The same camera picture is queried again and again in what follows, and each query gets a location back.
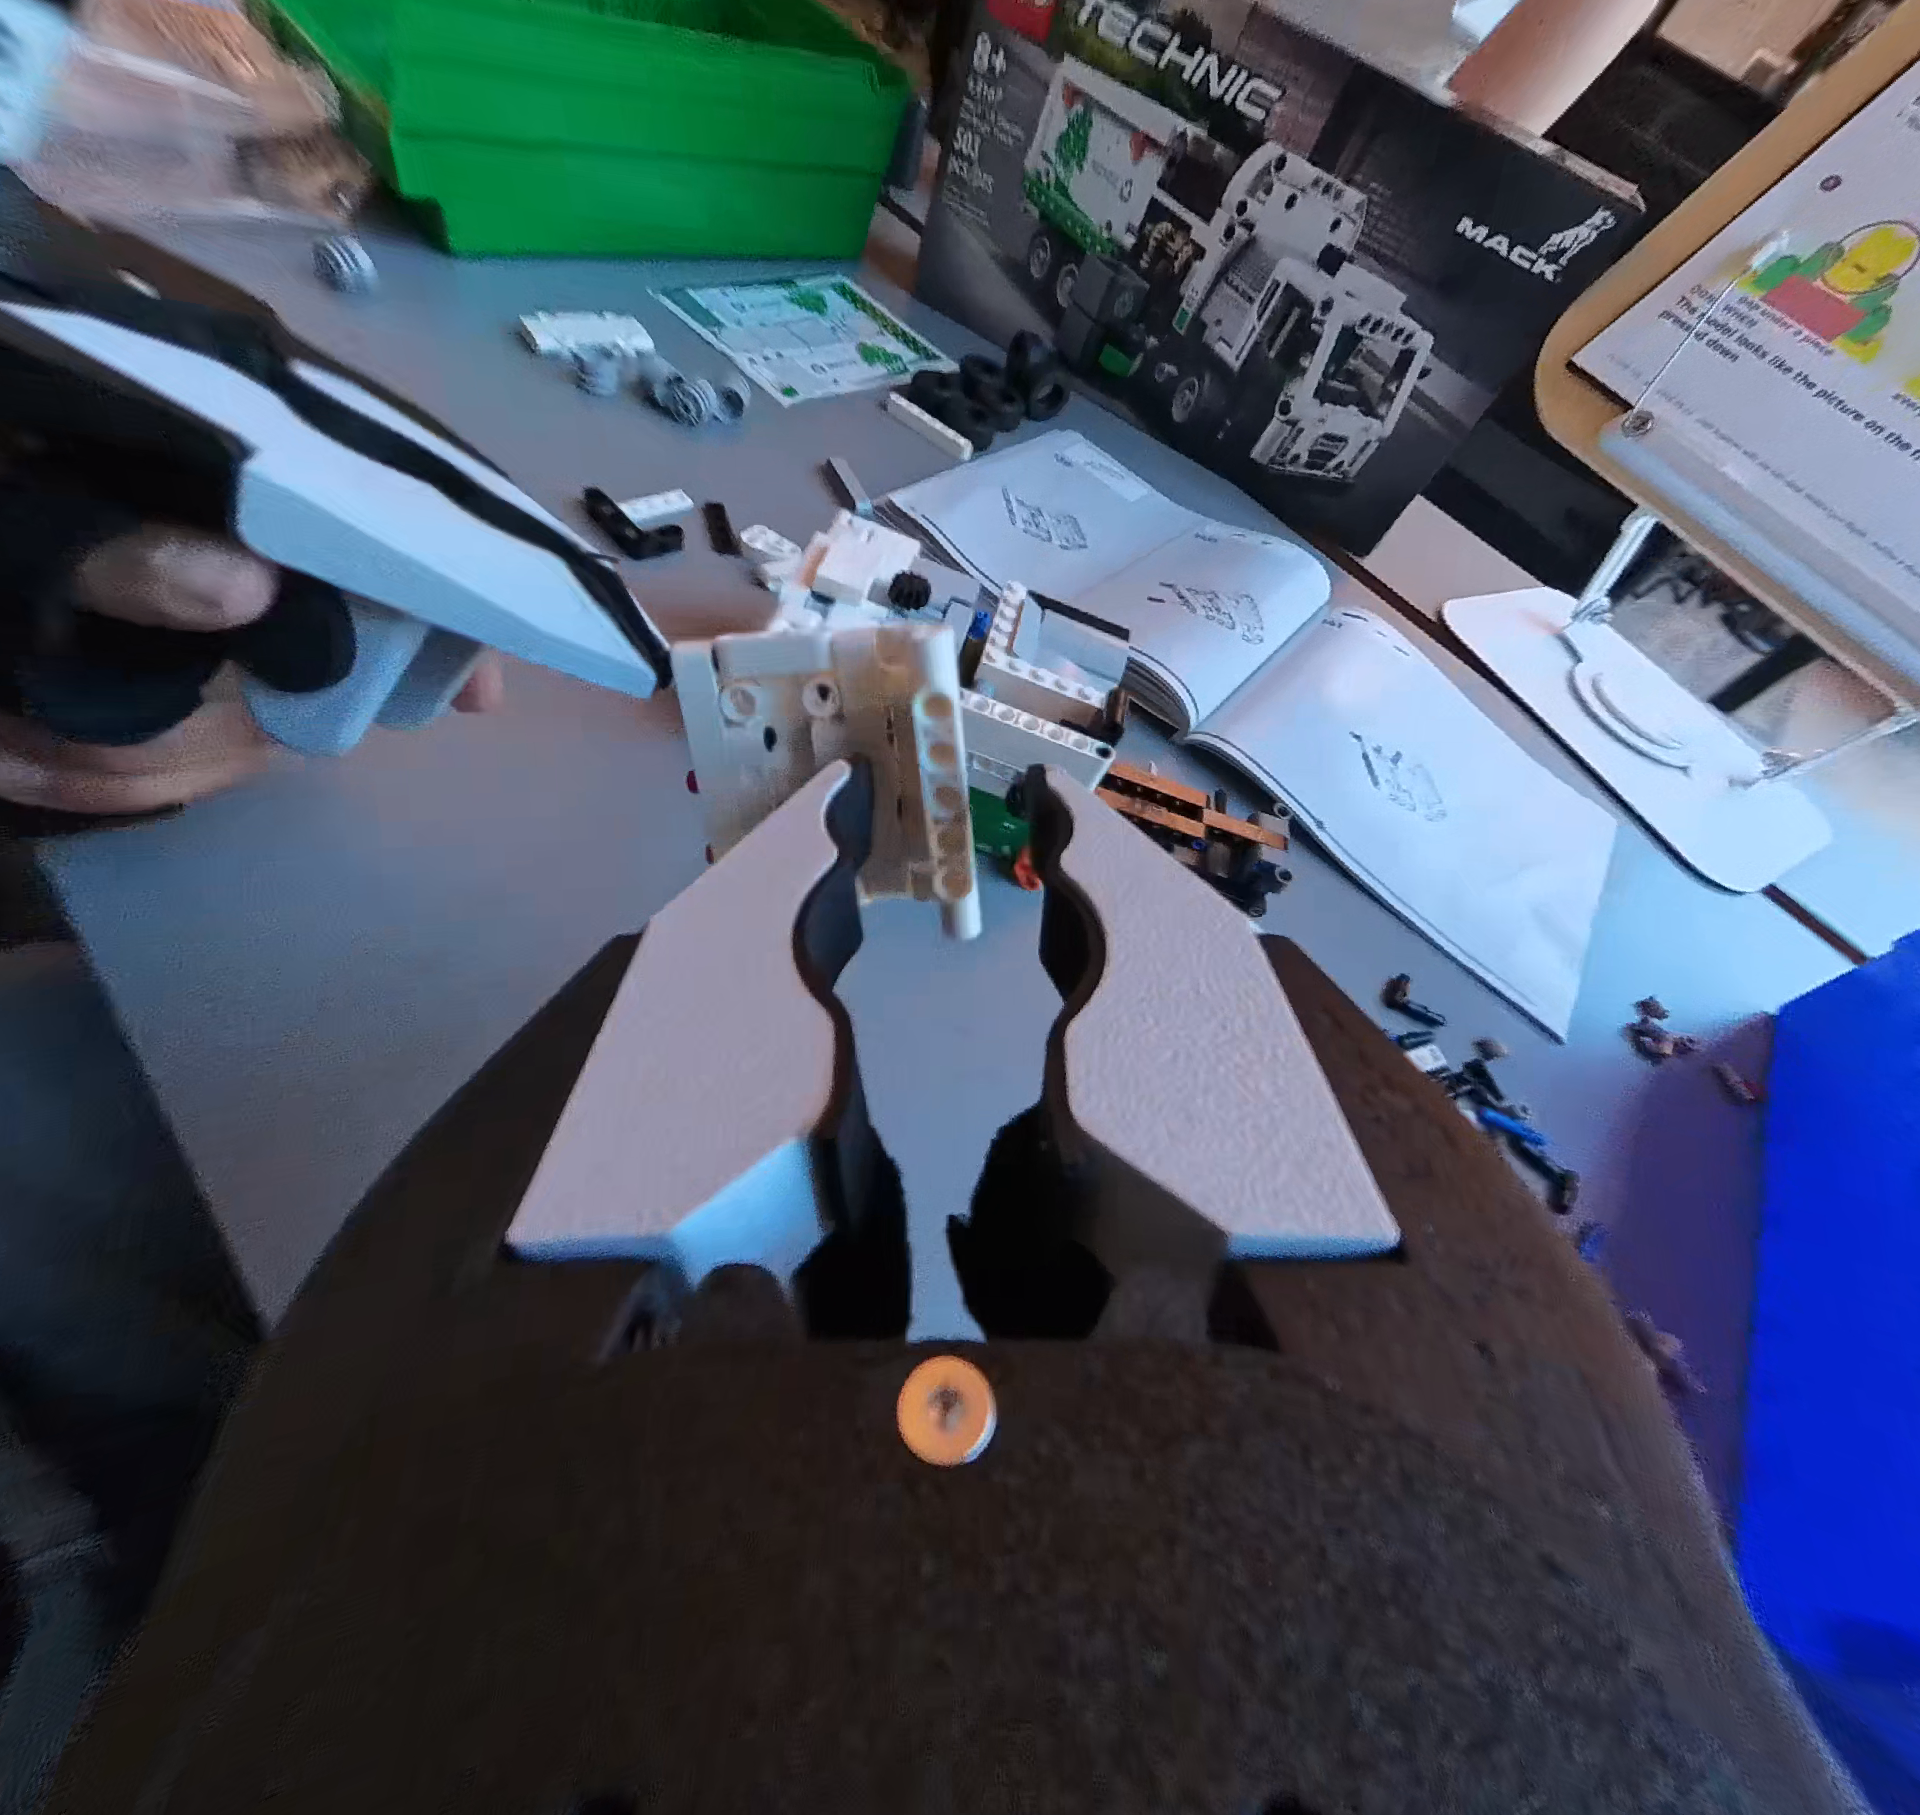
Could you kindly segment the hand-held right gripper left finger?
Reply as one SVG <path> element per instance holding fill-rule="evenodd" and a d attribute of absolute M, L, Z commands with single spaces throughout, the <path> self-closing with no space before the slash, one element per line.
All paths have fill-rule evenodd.
<path fill-rule="evenodd" d="M 650 916 L 507 1248 L 633 1266 L 613 1336 L 753 1268 L 812 1336 L 876 1334 L 876 1130 L 837 979 L 874 773 L 831 763 Z"/>

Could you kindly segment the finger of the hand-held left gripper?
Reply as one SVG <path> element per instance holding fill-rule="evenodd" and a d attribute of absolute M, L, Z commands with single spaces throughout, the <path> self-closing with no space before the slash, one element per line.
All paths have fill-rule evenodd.
<path fill-rule="evenodd" d="M 574 579 L 604 601 L 639 605 L 625 579 L 607 554 L 560 525 L 539 505 L 526 505 L 503 490 L 495 469 L 462 465 L 458 451 L 426 441 L 419 426 L 396 426 L 372 412 L 377 397 L 334 375 L 329 367 L 284 364 L 284 401 L 312 429 L 414 482 L 423 482 L 473 518 L 564 561 Z"/>
<path fill-rule="evenodd" d="M 284 401 L 284 364 L 322 366 L 278 323 L 174 299 L 109 299 L 101 306 L 6 299 L 5 344 L 25 344 L 212 429 L 238 458 L 232 529 L 259 557 L 620 694 L 649 697 L 670 686 L 668 641 L 641 603 L 604 601 L 557 555 L 304 421 Z M 371 391 L 332 374 L 350 383 L 348 392 Z M 474 472 L 495 469 L 375 397 L 375 414 L 419 426 Z M 537 505 L 504 475 L 503 490 Z"/>

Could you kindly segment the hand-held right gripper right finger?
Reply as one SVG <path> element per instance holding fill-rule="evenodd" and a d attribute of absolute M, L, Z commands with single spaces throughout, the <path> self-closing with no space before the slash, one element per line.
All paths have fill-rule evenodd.
<path fill-rule="evenodd" d="M 1086 1334 L 1207 1336 L 1226 1271 L 1269 1309 L 1401 1281 L 1404 1228 L 1258 926 L 1082 783 L 1030 771 L 1054 1243 Z"/>

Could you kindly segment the white lego cab assembly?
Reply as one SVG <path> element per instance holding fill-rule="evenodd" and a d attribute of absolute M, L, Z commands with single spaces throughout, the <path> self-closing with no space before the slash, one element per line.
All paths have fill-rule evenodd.
<path fill-rule="evenodd" d="M 725 855 L 829 763 L 874 780 L 861 901 L 938 904 L 982 934 L 956 640 L 947 626 L 765 626 L 673 643 L 691 773 Z"/>

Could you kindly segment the black angled lego beam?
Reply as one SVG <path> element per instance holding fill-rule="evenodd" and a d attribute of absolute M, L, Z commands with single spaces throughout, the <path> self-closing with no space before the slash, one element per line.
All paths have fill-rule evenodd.
<path fill-rule="evenodd" d="M 615 507 L 621 498 L 611 495 L 599 484 L 588 484 L 580 492 L 580 505 L 593 527 L 608 538 L 620 554 L 630 559 L 652 559 L 665 554 L 679 554 L 687 545 L 687 523 L 665 525 L 652 531 L 632 527 Z"/>

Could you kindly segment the white lego connector block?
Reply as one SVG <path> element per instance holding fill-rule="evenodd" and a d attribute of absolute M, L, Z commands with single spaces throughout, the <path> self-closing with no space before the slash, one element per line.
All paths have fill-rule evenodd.
<path fill-rule="evenodd" d="M 657 361 L 657 343 L 632 313 L 539 308 L 517 318 L 518 341 L 544 361 L 560 361 L 578 387 L 615 395 Z"/>

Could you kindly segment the pile of dark lego pins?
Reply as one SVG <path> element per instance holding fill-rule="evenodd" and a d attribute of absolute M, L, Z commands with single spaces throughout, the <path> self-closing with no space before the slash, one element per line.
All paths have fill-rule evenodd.
<path fill-rule="evenodd" d="M 1570 1220 L 1581 1202 L 1577 1161 L 1563 1125 L 1525 1099 L 1511 1073 L 1508 1044 L 1496 1034 L 1454 1028 L 1407 972 L 1382 981 L 1378 1010 L 1397 1053 L 1513 1165 L 1555 1216 Z"/>

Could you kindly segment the partly built lego truck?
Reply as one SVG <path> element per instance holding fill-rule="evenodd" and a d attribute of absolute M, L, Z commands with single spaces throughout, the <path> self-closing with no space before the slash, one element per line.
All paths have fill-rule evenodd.
<path fill-rule="evenodd" d="M 1210 795 L 1120 759 L 1131 710 L 1121 684 L 1128 649 L 1120 629 L 1019 583 L 984 589 L 924 554 L 907 533 L 852 509 L 839 509 L 806 544 L 747 525 L 734 531 L 733 545 L 773 596 L 777 626 L 899 621 L 954 633 L 968 707 L 972 845 L 1021 891 L 1041 887 L 1021 787 L 1022 771 L 1035 763 L 1068 771 L 1102 795 L 1251 920 L 1262 920 L 1269 898 L 1291 881 L 1282 816 L 1239 819 L 1223 791 Z"/>

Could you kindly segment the white lego beam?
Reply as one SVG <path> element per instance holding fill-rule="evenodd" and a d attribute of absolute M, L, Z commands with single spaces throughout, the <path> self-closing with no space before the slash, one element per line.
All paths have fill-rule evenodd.
<path fill-rule="evenodd" d="M 949 461 L 971 461 L 974 460 L 972 438 L 949 426 L 940 416 L 924 410 L 921 404 L 912 401 L 905 391 L 890 391 L 882 395 L 882 412 L 895 420 L 899 426 L 907 429 L 914 436 L 940 450 L 944 460 Z"/>

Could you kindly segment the scattered brown lego pins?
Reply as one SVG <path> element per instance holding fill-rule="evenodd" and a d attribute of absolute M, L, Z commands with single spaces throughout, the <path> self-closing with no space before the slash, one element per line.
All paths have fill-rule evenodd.
<path fill-rule="evenodd" d="M 1741 1105 L 1759 1108 L 1763 1084 L 1739 1066 L 1708 1057 L 1705 1042 L 1674 1023 L 1672 1010 L 1655 994 L 1634 1003 L 1631 1018 L 1622 1030 L 1629 1050 L 1644 1062 L 1658 1066 L 1677 1059 L 1700 1059 L 1723 1095 Z"/>

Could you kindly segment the pile of black lego tires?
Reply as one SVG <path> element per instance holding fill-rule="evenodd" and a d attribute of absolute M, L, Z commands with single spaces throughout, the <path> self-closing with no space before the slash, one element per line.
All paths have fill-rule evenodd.
<path fill-rule="evenodd" d="M 984 456 L 999 436 L 1049 424 L 1067 408 L 1068 367 L 1051 338 L 1021 330 L 1003 355 L 972 350 L 952 369 L 921 367 L 902 391 L 966 433 Z"/>

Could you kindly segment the black lego set box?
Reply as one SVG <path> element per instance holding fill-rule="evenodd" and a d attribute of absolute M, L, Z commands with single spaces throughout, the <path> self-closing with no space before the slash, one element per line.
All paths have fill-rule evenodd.
<path fill-rule="evenodd" d="M 1371 554 L 1639 192 L 1263 0 L 972 0 L 917 295 Z"/>

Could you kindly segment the person's left hand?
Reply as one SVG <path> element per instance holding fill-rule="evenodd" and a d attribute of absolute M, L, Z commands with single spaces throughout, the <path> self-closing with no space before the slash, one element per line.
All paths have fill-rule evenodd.
<path fill-rule="evenodd" d="M 5 826 L 61 831 L 70 819 L 150 819 L 231 791 L 274 759 L 241 700 L 201 694 L 175 726 L 141 741 L 90 741 L 27 710 L 16 665 L 66 640 L 80 617 L 212 640 L 274 605 L 277 568 L 216 531 L 150 523 L 118 531 L 51 573 L 52 587 L 5 585 Z"/>

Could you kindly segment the green printed sticker sheet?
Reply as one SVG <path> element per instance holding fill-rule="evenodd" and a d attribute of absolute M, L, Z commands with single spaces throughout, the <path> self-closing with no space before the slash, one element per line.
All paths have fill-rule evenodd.
<path fill-rule="evenodd" d="M 845 273 L 655 291 L 700 341 L 783 408 L 904 387 L 956 361 Z"/>

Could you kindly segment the open instruction booklet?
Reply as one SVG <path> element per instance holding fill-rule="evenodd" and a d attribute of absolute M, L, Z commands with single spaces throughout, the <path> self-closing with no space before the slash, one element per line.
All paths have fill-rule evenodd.
<path fill-rule="evenodd" d="M 992 587 L 1130 630 L 1135 702 L 1279 799 L 1332 862 L 1555 1038 L 1616 822 L 1541 767 L 1324 561 L 1068 430 L 882 498 Z"/>

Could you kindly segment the green plastic bin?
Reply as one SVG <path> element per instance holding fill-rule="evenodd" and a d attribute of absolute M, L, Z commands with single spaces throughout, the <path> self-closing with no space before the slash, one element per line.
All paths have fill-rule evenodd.
<path fill-rule="evenodd" d="M 458 257 L 852 259 L 914 93 L 822 0 L 245 0 Z"/>

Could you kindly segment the blue plastic bin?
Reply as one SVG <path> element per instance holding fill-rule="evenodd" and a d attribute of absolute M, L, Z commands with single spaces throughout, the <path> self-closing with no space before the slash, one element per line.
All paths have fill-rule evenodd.
<path fill-rule="evenodd" d="M 1600 1268 L 1681 1347 L 1745 1600 L 1874 1810 L 1916 1810 L 1918 937 L 1644 1083 Z"/>

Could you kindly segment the wooden document stand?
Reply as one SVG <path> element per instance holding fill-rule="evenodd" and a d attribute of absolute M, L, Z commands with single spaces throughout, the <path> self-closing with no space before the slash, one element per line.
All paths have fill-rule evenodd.
<path fill-rule="evenodd" d="M 1916 460 L 1745 460 L 1580 372 L 1576 355 L 1916 66 L 1916 0 L 1811 76 L 1555 328 L 1536 375 L 1547 433 L 1717 573 L 1916 710 Z"/>

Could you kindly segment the printed instruction sheet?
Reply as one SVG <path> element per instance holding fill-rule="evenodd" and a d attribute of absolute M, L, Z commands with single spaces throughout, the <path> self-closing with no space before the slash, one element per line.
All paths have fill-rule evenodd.
<path fill-rule="evenodd" d="M 1572 364 L 1745 460 L 1916 460 L 1918 76 L 1907 66 Z"/>

